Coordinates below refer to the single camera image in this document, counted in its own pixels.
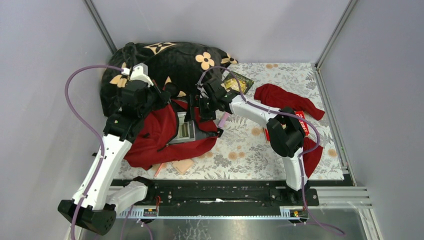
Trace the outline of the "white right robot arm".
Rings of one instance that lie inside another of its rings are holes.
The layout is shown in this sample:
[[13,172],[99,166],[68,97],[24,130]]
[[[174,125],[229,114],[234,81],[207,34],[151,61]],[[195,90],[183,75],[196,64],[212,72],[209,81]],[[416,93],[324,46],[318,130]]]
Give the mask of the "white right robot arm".
[[186,118],[194,116],[198,109],[202,121],[215,120],[216,111],[226,112],[249,119],[268,133],[271,148],[282,157],[286,174],[287,201],[293,206],[301,205],[307,194],[303,187],[307,182],[303,159],[306,133],[301,126],[300,118],[289,108],[279,109],[247,99],[242,92],[226,90],[221,80],[212,78],[197,83],[198,94],[188,96]]

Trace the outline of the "dark green gold book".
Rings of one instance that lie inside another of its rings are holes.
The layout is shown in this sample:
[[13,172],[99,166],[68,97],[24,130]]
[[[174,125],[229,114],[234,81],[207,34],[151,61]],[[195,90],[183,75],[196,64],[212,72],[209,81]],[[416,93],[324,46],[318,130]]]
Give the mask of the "dark green gold book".
[[254,85],[254,81],[235,71],[229,73],[223,80],[224,87],[227,90],[241,90],[245,95]]

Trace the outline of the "pink eraser stick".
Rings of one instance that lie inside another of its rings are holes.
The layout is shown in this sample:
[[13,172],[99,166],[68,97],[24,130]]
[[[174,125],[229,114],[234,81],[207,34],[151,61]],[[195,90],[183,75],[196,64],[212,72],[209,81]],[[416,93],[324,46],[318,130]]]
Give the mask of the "pink eraser stick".
[[225,112],[225,113],[222,115],[222,117],[221,117],[220,121],[218,122],[218,127],[219,127],[219,128],[221,128],[221,129],[223,129],[223,128],[224,128],[225,123],[226,123],[226,121],[227,121],[227,119],[228,119],[228,117],[229,117],[229,116],[230,116],[230,114],[229,114],[228,112]]

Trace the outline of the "red treehouse book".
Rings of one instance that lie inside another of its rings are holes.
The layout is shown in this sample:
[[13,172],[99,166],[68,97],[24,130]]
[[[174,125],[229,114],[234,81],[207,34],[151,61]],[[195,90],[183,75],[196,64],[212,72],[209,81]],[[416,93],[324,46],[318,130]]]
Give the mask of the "red treehouse book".
[[[294,114],[296,116],[302,118],[302,119],[305,119],[305,114],[304,114],[303,111],[295,111]],[[309,130],[308,125],[305,123],[304,120],[299,119],[298,121],[299,121],[301,127],[303,128],[303,131],[305,133],[305,136],[308,137],[309,134],[310,134],[310,130]],[[263,132],[264,132],[265,139],[269,142],[270,141],[270,136],[269,136],[268,130],[266,128],[263,128]]]

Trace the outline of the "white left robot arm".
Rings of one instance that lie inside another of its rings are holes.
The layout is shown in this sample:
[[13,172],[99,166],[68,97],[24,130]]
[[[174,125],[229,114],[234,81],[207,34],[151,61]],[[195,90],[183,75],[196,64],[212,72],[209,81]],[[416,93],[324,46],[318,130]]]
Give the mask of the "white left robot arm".
[[115,223],[117,214],[133,204],[152,204],[155,192],[145,180],[137,177],[127,186],[108,195],[109,187],[122,160],[144,127],[147,116],[170,103],[170,93],[161,90],[148,76],[148,66],[139,63],[132,68],[105,65],[106,69],[119,71],[127,82],[118,94],[118,112],[106,120],[103,133],[98,133],[71,103],[69,87],[73,78],[89,69],[90,65],[76,70],[66,81],[64,95],[72,113],[95,135],[99,150],[84,181],[70,200],[61,200],[57,210],[70,222],[69,237],[76,238],[76,227],[98,235],[107,234]]

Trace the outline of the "grey interior photo book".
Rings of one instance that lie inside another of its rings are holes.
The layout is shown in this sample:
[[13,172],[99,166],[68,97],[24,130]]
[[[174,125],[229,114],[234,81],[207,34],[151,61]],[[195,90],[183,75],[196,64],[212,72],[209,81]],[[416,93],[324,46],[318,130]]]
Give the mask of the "grey interior photo book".
[[176,136],[169,142],[169,144],[181,144],[187,142],[193,142],[196,140],[196,129],[193,120],[185,121],[186,112],[180,111],[177,113],[178,116],[178,129]]

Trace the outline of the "red student backpack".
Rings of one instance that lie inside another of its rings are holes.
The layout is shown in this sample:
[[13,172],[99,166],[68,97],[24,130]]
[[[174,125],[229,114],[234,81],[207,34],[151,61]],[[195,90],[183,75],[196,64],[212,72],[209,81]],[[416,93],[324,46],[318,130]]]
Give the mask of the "red student backpack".
[[188,104],[173,100],[165,108],[151,112],[124,159],[133,168],[149,170],[153,165],[199,157],[210,151],[224,132],[214,121],[201,122],[199,109],[194,109],[194,124],[203,136],[199,140],[171,144],[178,134],[177,110],[186,111]]

